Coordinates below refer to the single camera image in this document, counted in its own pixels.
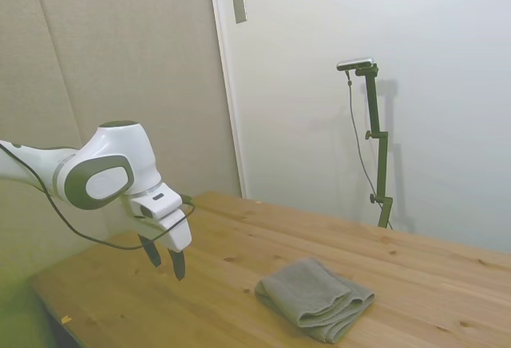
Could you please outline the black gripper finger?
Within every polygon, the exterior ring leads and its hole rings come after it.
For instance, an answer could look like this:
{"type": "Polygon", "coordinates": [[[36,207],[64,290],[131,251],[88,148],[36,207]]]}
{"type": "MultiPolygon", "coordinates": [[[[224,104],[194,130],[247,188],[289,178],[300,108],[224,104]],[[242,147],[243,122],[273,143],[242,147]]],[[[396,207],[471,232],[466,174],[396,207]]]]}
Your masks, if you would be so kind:
{"type": "Polygon", "coordinates": [[[145,254],[148,256],[151,264],[154,267],[159,267],[161,265],[161,257],[160,257],[159,251],[156,248],[155,243],[152,240],[145,238],[142,235],[138,235],[138,238],[139,238],[139,240],[141,242],[141,246],[143,247],[145,254]]]}
{"type": "Polygon", "coordinates": [[[186,262],[184,251],[174,251],[172,249],[168,249],[168,253],[172,260],[172,269],[176,279],[181,281],[184,279],[186,275],[186,262]]]}

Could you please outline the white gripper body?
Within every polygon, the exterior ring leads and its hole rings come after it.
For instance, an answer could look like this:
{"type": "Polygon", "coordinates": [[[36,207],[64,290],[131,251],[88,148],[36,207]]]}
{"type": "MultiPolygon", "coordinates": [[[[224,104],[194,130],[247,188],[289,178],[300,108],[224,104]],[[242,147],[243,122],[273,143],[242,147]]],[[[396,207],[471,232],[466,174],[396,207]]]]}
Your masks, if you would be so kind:
{"type": "Polygon", "coordinates": [[[136,195],[127,196],[127,206],[135,217],[133,229],[147,239],[154,239],[172,251],[183,251],[191,242],[188,219],[180,208],[181,196],[167,184],[136,195]]]}

